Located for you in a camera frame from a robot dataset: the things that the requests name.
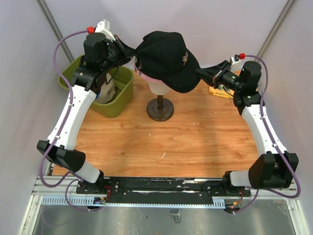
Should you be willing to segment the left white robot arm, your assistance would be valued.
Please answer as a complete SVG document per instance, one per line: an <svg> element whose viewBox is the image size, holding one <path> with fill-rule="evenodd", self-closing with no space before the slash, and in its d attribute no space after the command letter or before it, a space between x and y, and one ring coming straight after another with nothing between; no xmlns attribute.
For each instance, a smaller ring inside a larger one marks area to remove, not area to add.
<svg viewBox="0 0 313 235"><path fill-rule="evenodd" d="M128 63L134 49L126 46L117 35L108 30L88 33L84 41L85 54L73 73L73 79L65 81L69 95L59 120L45 141L39 141L37 149L43 160L65 168L69 173L87 183L93 193L101 193L105 188L104 173L92 166L83 152L75 150L79 129L85 115L102 91L103 85L113 80L108 76Z"/></svg>

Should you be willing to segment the pink baseball cap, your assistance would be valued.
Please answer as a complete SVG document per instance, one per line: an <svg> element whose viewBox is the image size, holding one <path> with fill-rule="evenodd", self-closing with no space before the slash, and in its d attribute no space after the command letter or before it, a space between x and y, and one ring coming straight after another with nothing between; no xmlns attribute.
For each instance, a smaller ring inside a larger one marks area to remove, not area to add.
<svg viewBox="0 0 313 235"><path fill-rule="evenodd" d="M159 84L159 85L164 85L165 87L168 88L168 86L161 80L158 80L158 79L154 79L154 78L151 78L149 76L147 76L146 74L144 74L142 71L140 71L136 64L134 64L134 71L145 81L147 82L150 82L152 84Z"/></svg>

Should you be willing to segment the black cap white logo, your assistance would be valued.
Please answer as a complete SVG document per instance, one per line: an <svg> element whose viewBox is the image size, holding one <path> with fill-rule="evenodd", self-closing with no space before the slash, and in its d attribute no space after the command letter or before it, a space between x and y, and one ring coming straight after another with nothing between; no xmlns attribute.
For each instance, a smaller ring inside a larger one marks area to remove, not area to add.
<svg viewBox="0 0 313 235"><path fill-rule="evenodd" d="M191 85L188 85L186 87L178 87L178 86L175 86L175 85L171 85L169 87L172 90L174 90L175 92L185 94L185 93L188 93L188 92L191 92L192 90L194 90L197 87L197 85L199 84L199 82L200 81L196 81L196 82L194 82Z"/></svg>

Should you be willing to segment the beige and black cap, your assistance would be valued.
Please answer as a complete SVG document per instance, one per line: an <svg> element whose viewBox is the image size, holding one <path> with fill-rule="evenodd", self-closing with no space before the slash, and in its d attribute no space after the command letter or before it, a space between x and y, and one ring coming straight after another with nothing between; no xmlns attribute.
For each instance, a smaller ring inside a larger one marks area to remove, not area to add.
<svg viewBox="0 0 313 235"><path fill-rule="evenodd" d="M112 76L107 73L107 79L110 80L108 84L103 84L100 90L100 94L95 99L96 103L99 104L106 104L110 102L110 100L113 98L115 94L115 85L114 80L112 79Z"/></svg>

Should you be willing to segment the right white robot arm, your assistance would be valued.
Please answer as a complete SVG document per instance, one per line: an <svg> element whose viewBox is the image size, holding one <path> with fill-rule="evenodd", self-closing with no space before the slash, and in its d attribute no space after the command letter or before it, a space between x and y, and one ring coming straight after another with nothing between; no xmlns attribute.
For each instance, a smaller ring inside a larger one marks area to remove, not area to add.
<svg viewBox="0 0 313 235"><path fill-rule="evenodd" d="M196 70L207 85L213 88L224 85L234 92L233 103L250 128L259 155L248 170L226 172L225 181L221 184L222 191L232 196L239 187L267 190L289 188L295 180L299 159L279 141L269 121L262 95L258 92L261 65L247 61L239 75L231 71L232 65L232 62L223 61L213 67Z"/></svg>

